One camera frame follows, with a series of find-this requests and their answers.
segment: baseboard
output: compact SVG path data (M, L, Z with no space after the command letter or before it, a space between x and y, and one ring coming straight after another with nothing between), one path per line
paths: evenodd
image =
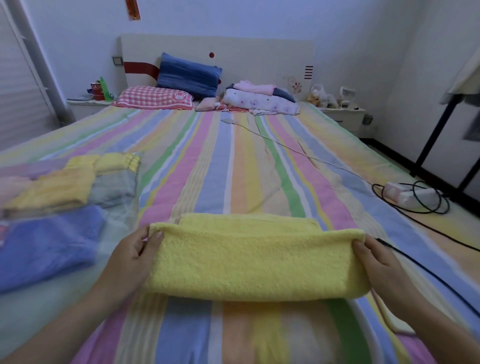
M378 140L375 140L373 138L361 138L360 140L363 143L370 145L375 149L378 149L380 152L385 154L390 159L394 160L396 163L405 167L406 169L412 169L414 165L413 161L404 157L393 149L387 147L385 144L380 143ZM445 196L450 197L452 201L455 201L465 210L468 210L472 214L480 217L480 201L468 196L463 192L459 193L454 186L442 180L440 177L434 175L433 173L428 172L425 168L419 169L417 177L427 182L430 186L435 187L437 190L442 191Z

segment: nightstand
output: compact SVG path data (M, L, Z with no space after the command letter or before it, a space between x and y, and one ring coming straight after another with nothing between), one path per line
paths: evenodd
M76 100L67 100L67 103L70 105L73 115L76 121L79 121L87 116L98 113L107 106L109 106L111 101L76 101Z
M329 118L335 120L342 128L347 129L354 135L360 129L363 117L366 114L364 109L347 110L319 108L319 110Z

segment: human hand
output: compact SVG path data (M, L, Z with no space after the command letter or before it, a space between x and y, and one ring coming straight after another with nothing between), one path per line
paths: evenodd
M159 231L148 238L149 226L143 226L123 238L112 252L107 265L91 289L93 295L116 308L148 278L155 254L163 240Z
M354 240L352 247L373 289L396 317L407 321L414 309L427 304L390 249L370 235L365 244Z

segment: striped bedsheet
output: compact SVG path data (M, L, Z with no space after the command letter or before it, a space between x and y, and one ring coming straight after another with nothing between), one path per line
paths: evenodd
M294 153L235 125L329 162ZM107 152L140 152L138 224L183 213L272 213L318 220L324 230L360 228L388 240L480 310L480 255L423 230L378 199L370 183L410 182L318 109L300 115L109 107L0 154L0 166ZM479 246L478 220L453 206L420 221ZM480 320L428 274L409 274L480 334ZM416 338L386 326L371 294L304 303L210 302L138 293L106 320L74 363L430 363Z

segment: person's left hand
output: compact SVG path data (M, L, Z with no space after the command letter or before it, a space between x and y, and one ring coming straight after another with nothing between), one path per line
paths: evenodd
M118 307L146 281L163 240L163 232L159 231L144 242L148 229L148 225L143 226L120 241L93 286L92 294Z

